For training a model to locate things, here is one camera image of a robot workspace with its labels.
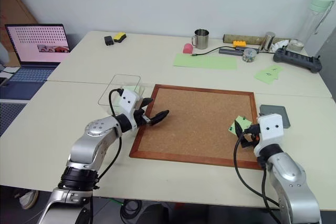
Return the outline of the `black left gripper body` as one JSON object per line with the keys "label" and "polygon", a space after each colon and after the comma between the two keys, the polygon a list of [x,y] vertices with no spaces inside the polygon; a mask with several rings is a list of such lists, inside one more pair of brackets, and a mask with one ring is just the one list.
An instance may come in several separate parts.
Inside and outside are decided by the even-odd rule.
{"label": "black left gripper body", "polygon": [[143,109],[135,110],[133,113],[133,117],[137,128],[144,125],[152,126],[152,120],[145,115],[145,111]]}

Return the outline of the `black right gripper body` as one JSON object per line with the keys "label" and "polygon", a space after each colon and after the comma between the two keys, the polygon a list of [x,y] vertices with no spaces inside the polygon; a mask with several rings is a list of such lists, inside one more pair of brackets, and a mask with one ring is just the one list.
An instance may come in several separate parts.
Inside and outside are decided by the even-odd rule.
{"label": "black right gripper body", "polygon": [[258,144],[260,141],[260,125],[259,124],[253,124],[249,128],[244,130],[244,134],[251,135],[251,140],[253,144]]}

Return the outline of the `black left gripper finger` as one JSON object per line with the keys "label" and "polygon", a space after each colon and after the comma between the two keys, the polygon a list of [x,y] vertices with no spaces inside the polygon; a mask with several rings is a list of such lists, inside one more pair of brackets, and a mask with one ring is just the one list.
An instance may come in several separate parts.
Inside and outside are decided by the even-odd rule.
{"label": "black left gripper finger", "polygon": [[161,111],[158,114],[156,114],[154,117],[150,118],[150,125],[153,126],[161,122],[163,119],[166,118],[169,112],[170,112],[169,110]]}
{"label": "black left gripper finger", "polygon": [[153,101],[152,98],[143,98],[139,108],[141,109],[141,108],[149,105],[152,101]]}

